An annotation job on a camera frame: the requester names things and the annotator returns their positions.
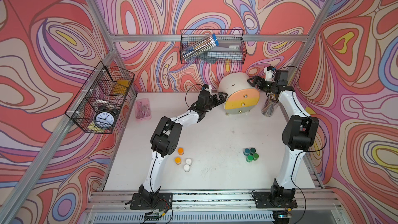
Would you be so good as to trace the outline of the white round drawer cabinet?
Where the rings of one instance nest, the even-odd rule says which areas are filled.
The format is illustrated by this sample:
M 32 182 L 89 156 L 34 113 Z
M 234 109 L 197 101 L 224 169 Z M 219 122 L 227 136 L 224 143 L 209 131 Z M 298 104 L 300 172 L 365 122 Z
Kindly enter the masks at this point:
M 260 92 L 248 82 L 245 73 L 233 73 L 224 77 L 218 92 L 227 94 L 224 109 L 227 115 L 239 115 L 251 111 L 260 100 Z

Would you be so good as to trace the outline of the orange paint can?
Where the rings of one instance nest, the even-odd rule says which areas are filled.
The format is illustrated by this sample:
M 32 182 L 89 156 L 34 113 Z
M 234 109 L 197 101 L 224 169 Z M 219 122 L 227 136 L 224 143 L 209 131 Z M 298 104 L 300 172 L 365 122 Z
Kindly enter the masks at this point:
M 184 154 L 184 149 L 178 148 L 178 154 L 182 156 Z
M 181 164 L 181 158 L 180 157 L 176 157 L 175 158 L 175 163 L 180 165 Z

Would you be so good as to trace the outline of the yellow drawer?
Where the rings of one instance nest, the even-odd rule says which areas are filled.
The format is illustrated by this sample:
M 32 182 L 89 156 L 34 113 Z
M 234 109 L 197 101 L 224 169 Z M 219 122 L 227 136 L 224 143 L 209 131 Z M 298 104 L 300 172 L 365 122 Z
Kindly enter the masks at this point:
M 235 110 L 243 107 L 254 107 L 257 105 L 259 97 L 229 97 L 225 104 L 226 110 Z

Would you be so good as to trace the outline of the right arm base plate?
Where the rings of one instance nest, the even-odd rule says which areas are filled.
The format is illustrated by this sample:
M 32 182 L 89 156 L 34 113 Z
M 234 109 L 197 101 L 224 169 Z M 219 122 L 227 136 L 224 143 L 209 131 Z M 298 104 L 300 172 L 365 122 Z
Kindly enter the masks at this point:
M 281 192 L 252 191 L 256 208 L 297 208 L 295 190 L 282 190 Z

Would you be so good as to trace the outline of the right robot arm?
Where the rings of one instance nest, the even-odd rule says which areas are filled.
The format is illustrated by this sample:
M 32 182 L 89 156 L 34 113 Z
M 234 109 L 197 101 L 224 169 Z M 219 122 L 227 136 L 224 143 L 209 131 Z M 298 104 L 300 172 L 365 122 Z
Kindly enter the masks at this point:
M 298 168 L 304 155 L 315 142 L 319 120 L 303 108 L 296 99 L 296 92 L 288 85 L 288 71 L 276 70 L 272 81 L 256 76 L 247 79 L 248 83 L 265 93 L 272 93 L 289 116 L 282 132 L 285 154 L 280 172 L 270 189 L 269 199 L 275 206 L 285 206 L 292 202 L 297 185 Z

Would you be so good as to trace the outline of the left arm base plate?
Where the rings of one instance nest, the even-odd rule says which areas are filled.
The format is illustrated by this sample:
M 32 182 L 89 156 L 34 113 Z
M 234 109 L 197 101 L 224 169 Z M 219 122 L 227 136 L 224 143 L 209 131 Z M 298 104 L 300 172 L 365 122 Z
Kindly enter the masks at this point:
M 126 203 L 131 210 L 160 209 L 168 210 L 172 206 L 173 194 L 161 192 L 159 194 L 135 193 L 132 199 Z

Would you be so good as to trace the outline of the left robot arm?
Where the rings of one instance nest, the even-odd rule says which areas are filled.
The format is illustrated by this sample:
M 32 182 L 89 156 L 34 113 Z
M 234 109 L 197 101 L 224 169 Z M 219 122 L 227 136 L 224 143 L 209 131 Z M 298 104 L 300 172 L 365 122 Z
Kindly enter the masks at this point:
M 182 129 L 199 123 L 206 113 L 227 101 L 228 94 L 212 94 L 209 85 L 204 85 L 198 99 L 188 110 L 173 118 L 162 117 L 151 137 L 152 157 L 147 177 L 138 189 L 138 195 L 147 203 L 158 201 L 161 189 L 161 174 L 169 155 L 177 148 Z

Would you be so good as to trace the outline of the peach top drawer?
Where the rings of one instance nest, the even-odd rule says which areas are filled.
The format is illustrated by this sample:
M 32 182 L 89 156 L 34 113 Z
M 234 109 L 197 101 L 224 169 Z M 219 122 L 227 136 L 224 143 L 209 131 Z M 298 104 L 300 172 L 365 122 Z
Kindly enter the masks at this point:
M 242 96 L 244 96 L 244 97 L 259 97 L 259 99 L 260 99 L 260 92 L 255 88 L 247 88 L 247 89 L 236 91 L 236 92 L 232 93 L 229 97 L 235 98 L 235 97 L 242 97 Z

